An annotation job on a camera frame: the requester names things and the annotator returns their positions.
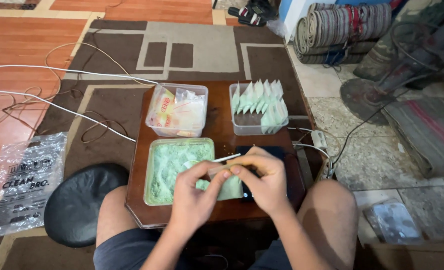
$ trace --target brown patterned rug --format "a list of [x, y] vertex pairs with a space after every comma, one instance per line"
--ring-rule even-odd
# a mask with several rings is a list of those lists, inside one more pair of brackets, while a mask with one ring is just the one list
[[[156, 82], [279, 79], [289, 114], [307, 115], [283, 40], [266, 27], [96, 20], [91, 24], [84, 42], [105, 51], [132, 76]], [[79, 48], [69, 69], [124, 75], [120, 67], [89, 46]], [[79, 113], [94, 111], [105, 119], [119, 122], [129, 137], [136, 138], [142, 96], [149, 88], [125, 78], [68, 72], [63, 78], [61, 92], [77, 89], [83, 96], [75, 98], [62, 94], [56, 96], [53, 102]], [[49, 133], [69, 132], [65, 177], [95, 163], [118, 163], [130, 169], [135, 144], [113, 132], [106, 132], [91, 143], [82, 143], [82, 133], [93, 123], [81, 119], [71, 121], [73, 119], [73, 114], [51, 106], [38, 128], [39, 132], [46, 129], [50, 130]], [[309, 120], [291, 120], [290, 124], [311, 127]], [[98, 126], [88, 132], [84, 139], [98, 137], [103, 131]], [[294, 138], [299, 137], [299, 133], [294, 134]], [[316, 164], [321, 161], [320, 155], [307, 151], [307, 156], [314, 156], [315, 163], [312, 162], [311, 166], [320, 168]], [[302, 170], [310, 173], [308, 166], [303, 166]], [[316, 175], [317, 171], [312, 170], [312, 173]], [[237, 245], [233, 250], [245, 257], [247, 263], [253, 261], [255, 250], [267, 248], [277, 236], [271, 224], [234, 224], [232, 227], [224, 224], [222, 227], [227, 229], [227, 233], [221, 233], [222, 228], [217, 224], [206, 226], [201, 231], [206, 235], [217, 231], [214, 241], [220, 246]], [[230, 239], [233, 232], [244, 232], [240, 238], [243, 239]], [[28, 252], [41, 252], [44, 256], [36, 260], [27, 255]], [[39, 228], [35, 234], [22, 232], [12, 238], [4, 237], [0, 244], [0, 269], [54, 269], [54, 265], [59, 266], [56, 267], [58, 269], [91, 269], [92, 253], [92, 247], [71, 249], [51, 242], [44, 236], [44, 230]], [[63, 261], [81, 261], [81, 264], [76, 266]]]

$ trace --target black stool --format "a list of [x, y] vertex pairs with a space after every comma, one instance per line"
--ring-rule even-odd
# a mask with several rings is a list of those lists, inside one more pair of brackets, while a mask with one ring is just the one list
[[99, 209], [105, 195], [127, 185], [129, 172], [114, 163], [85, 167], [54, 190], [44, 213], [47, 235], [59, 244], [82, 248], [95, 244]]

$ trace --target folded blanket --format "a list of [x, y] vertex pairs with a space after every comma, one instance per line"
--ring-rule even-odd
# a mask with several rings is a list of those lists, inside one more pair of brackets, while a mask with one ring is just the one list
[[382, 113], [422, 175], [444, 176], [444, 98], [396, 102]]

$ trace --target electrical outlet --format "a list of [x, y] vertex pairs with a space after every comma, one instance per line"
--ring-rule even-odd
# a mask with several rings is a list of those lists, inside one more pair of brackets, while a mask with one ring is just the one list
[[327, 149], [327, 141], [325, 140], [325, 135], [320, 130], [315, 130], [310, 133], [310, 136], [312, 137], [312, 141], [314, 142], [314, 146], [318, 147], [322, 150]]

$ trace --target green powder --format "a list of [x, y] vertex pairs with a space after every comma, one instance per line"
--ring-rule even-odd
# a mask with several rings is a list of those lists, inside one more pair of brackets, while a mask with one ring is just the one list
[[[161, 144], [154, 148], [153, 178], [146, 200], [151, 204], [170, 204], [174, 199], [174, 185], [178, 173], [187, 168], [187, 161], [203, 161], [213, 158], [210, 144]], [[198, 181], [197, 188], [206, 189], [208, 185]]]

